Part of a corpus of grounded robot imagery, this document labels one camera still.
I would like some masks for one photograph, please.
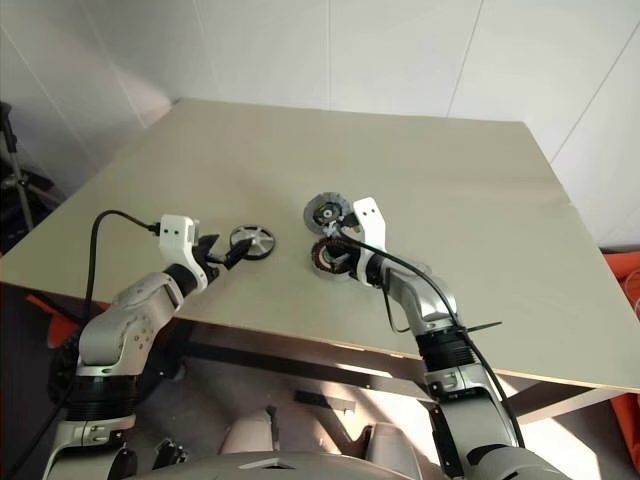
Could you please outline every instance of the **beige tabletop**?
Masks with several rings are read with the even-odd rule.
[[[273,255],[224,273],[181,316],[417,357],[379,291],[312,271],[302,211],[324,191],[373,196],[390,252],[445,279],[468,326],[504,322],[474,334],[497,371],[640,392],[640,323],[522,123],[184,100],[10,251],[2,280],[82,297],[91,223],[109,208],[198,218],[222,235],[217,251],[258,223]],[[164,267],[156,238],[109,218],[94,298]]]

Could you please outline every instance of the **floor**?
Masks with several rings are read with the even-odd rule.
[[[48,317],[23,297],[17,288],[1,290],[4,465],[13,463],[51,408],[45,392],[51,356],[45,347]],[[503,380],[512,391],[522,386],[518,379]],[[355,409],[297,403],[295,390],[353,401]],[[150,467],[154,447],[166,437],[184,445],[191,460],[215,455],[234,419],[267,405],[278,408],[283,450],[348,453],[365,425],[390,421],[414,444],[425,479],[442,478],[428,416],[412,398],[193,359],[187,360],[181,381],[163,383],[138,410],[130,443],[138,453],[139,471]],[[526,425],[523,431],[529,449],[571,478],[638,478],[608,402]],[[39,478],[52,434],[48,432],[17,480]]]

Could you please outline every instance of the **gear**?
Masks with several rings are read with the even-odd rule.
[[[325,233],[325,227],[349,215],[351,203],[339,193],[325,192],[316,195],[304,208],[304,223],[317,235]]]

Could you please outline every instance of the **white wall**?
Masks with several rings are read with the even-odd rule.
[[[0,2],[0,94],[66,194],[180,97],[513,119],[640,244],[640,0]]]

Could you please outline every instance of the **tripod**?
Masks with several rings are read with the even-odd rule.
[[[13,173],[8,175],[0,183],[0,189],[2,191],[15,188],[18,192],[18,198],[20,200],[20,208],[22,209],[22,215],[24,216],[24,222],[29,231],[33,230],[33,216],[31,215],[31,207],[29,206],[29,198],[27,192],[34,193],[40,198],[48,200],[54,205],[59,205],[60,200],[50,193],[32,185],[30,183],[29,175],[22,171],[20,164],[18,163],[18,138],[13,133],[11,122],[9,121],[9,112],[11,112],[11,105],[5,102],[0,102],[0,130],[4,135],[4,140],[7,146],[7,152],[9,154],[9,162]]]

